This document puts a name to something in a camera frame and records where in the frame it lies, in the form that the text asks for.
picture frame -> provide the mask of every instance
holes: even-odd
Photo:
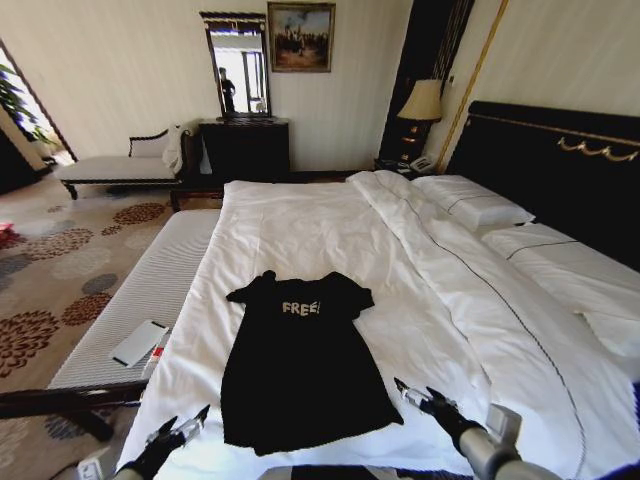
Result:
[[[268,2],[273,72],[331,72],[335,3]]]

mirror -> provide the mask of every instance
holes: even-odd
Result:
[[[223,117],[271,116],[266,16],[200,12]]]

floral rug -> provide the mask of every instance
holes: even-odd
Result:
[[[0,244],[0,392],[48,385],[172,214],[168,189],[78,192],[49,175],[0,196],[0,223],[15,224]],[[117,442],[135,409],[101,415]],[[57,416],[0,420],[0,478],[48,479],[103,446]]]

lamp shade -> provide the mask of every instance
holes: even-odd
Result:
[[[418,80],[411,96],[398,114],[411,120],[439,120],[441,80]]]

wall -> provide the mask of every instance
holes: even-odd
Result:
[[[426,151],[438,155],[498,11],[476,0]],[[509,0],[469,97],[640,115],[640,8],[636,0]],[[445,160],[464,126],[461,118]]]
[[[29,162],[34,170],[42,170],[47,165],[42,161],[36,149],[29,143],[25,136],[20,132],[13,119],[9,114],[0,107],[0,129],[4,132],[11,143],[13,143],[24,159]]]
[[[370,167],[411,0],[335,0],[330,74],[271,73],[295,169]],[[266,13],[265,0],[2,0],[7,48],[79,158],[128,137],[220,115],[201,10]]]

